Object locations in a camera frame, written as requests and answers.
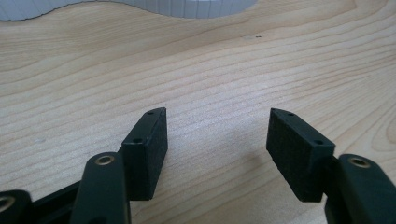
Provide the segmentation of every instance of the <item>toy track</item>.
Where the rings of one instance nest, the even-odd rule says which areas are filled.
[[[0,21],[23,21],[82,2],[118,2],[165,16],[208,19],[232,15],[257,0],[0,0]]]

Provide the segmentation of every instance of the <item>light wood tabletop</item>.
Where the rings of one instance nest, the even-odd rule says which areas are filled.
[[[396,1],[259,0],[211,20],[116,3],[0,22],[0,190],[37,200],[167,108],[169,149],[133,223],[326,223],[265,148],[296,113],[396,182]]]

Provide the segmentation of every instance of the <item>gray plastic object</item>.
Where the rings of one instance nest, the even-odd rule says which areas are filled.
[[[23,21],[81,2],[117,2],[165,16],[208,19],[232,15],[257,0],[0,0],[0,21]]]

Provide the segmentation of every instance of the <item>ribbed gray edge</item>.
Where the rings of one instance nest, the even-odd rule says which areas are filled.
[[[0,21],[22,21],[81,2],[118,2],[165,16],[208,19],[232,15],[257,0],[0,0]]]

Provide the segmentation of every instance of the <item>wood grain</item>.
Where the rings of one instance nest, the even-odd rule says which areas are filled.
[[[326,223],[265,149],[271,107],[396,182],[396,2],[259,0],[214,20],[113,3],[0,22],[0,190],[39,199],[168,109],[169,150],[134,223]]]

